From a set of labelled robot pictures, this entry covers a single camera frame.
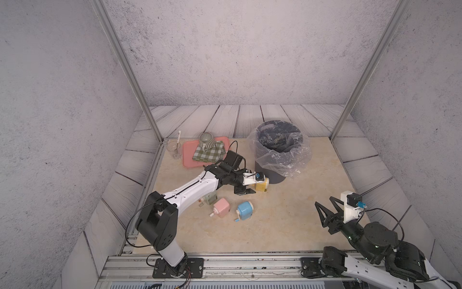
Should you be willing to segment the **blue pencil sharpener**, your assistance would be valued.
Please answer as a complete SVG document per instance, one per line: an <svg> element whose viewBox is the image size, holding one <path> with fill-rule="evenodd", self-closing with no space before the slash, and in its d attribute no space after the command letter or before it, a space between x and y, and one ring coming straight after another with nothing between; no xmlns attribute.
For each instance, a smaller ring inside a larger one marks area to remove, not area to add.
<svg viewBox="0 0 462 289"><path fill-rule="evenodd" d="M238 218L235 220L236 222L250 219L253 215L254 207L253 204L249 201L245 201L238 205L236 209L236 213Z"/></svg>

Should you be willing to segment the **pink pencil sharpener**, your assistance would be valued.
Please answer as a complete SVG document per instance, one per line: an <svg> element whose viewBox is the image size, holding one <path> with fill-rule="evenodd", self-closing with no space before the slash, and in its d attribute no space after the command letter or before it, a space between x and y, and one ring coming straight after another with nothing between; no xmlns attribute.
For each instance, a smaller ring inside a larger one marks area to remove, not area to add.
<svg viewBox="0 0 462 289"><path fill-rule="evenodd" d="M213 204L212 213L209 216L218 216L219 218L224 218L230 212L230 210L230 203L225 198L221 198Z"/></svg>

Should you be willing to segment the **green white pencil sharpener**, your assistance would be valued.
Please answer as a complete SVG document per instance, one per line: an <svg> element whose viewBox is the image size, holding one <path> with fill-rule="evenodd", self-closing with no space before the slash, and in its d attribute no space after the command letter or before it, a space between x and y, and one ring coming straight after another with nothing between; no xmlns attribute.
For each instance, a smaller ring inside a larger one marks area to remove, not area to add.
<svg viewBox="0 0 462 289"><path fill-rule="evenodd" d="M199 199L199 207L203 207L204 205L213 205L215 202L218 201L217 192L209 193Z"/></svg>

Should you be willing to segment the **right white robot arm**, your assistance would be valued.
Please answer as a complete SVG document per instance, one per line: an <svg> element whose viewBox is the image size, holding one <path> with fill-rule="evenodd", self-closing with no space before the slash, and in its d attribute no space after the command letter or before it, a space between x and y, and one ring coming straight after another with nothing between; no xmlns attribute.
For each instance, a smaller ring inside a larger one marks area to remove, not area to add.
<svg viewBox="0 0 462 289"><path fill-rule="evenodd" d="M378 222L361 225L370 211L361 195L345 191L339 199L330 197L330 202L335 211L315 202L322 227L331 235L342 233L365 261L326 246L322 258L310 263L306 278L344 276L387 289L461 288L459 282L444 278L417 246L406 242L405 233L398 234Z"/></svg>

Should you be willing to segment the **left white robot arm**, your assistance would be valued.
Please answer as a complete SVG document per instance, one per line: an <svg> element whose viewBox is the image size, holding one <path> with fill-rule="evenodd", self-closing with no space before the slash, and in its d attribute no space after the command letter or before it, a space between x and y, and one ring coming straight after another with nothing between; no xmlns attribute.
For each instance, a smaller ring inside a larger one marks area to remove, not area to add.
<svg viewBox="0 0 462 289"><path fill-rule="evenodd" d="M227 151L224 159L205 166L190 182L165 194L152 192L134 213L136 230L161 256L169 275L188 275L188 256L176 241L179 216L188 207L224 185L231 185L234 194L241 196L255 193L250 185L265 183L262 172L239 167L244 161L237 152Z"/></svg>

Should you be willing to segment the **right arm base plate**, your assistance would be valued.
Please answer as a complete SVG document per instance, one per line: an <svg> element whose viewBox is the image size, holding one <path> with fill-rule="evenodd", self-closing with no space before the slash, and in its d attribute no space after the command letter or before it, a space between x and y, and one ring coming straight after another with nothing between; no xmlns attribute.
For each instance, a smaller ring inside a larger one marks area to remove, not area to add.
<svg viewBox="0 0 462 289"><path fill-rule="evenodd" d="M326 278L327 274L321 266L321 258L303 257L301 262L301 276L307 279Z"/></svg>

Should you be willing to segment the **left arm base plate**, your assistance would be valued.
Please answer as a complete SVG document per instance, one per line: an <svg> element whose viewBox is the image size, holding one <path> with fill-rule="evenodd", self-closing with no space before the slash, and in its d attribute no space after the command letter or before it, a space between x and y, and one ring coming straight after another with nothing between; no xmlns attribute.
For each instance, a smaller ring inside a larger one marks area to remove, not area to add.
<svg viewBox="0 0 462 289"><path fill-rule="evenodd" d="M185 257L177 266L171 266L165 259L157 259L154 264L152 278L172 279L172 278L192 278L200 279L203 277L204 259Z"/></svg>

